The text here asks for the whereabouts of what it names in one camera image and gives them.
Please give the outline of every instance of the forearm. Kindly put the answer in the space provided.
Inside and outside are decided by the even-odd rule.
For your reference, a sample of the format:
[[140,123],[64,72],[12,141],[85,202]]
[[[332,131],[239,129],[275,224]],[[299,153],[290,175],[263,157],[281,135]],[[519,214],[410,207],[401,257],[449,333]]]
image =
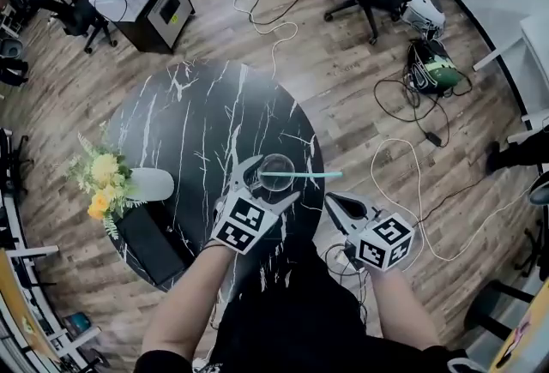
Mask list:
[[204,250],[154,312],[142,352],[169,350],[191,360],[214,307],[234,251]]
[[371,272],[383,337],[425,350],[439,346],[435,325],[402,272]]

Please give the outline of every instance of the black marble table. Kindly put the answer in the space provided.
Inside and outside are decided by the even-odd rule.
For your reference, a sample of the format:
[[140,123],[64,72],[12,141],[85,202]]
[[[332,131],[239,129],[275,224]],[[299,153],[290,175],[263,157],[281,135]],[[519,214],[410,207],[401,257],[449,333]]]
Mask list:
[[[323,159],[309,120],[280,85],[234,61],[191,61],[143,79],[119,106],[107,131],[129,167],[157,167],[172,174],[173,195],[164,202],[172,223],[165,236],[196,256],[208,241],[214,203],[227,192],[235,164],[253,155],[282,153],[296,171],[323,171]],[[301,197],[279,223],[229,270],[230,286],[283,253],[289,235],[311,239],[323,209],[323,179],[295,179],[292,188],[263,197],[275,203],[300,190]],[[132,244],[113,239],[123,259],[153,284],[133,256]],[[185,268],[157,288],[167,291]]]

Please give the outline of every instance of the white vase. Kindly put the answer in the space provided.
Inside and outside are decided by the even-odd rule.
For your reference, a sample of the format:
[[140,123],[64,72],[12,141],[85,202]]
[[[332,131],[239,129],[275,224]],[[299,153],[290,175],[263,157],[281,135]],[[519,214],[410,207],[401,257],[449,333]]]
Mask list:
[[175,187],[172,175],[151,167],[131,169],[130,179],[134,190],[129,198],[137,201],[164,201],[172,195]]

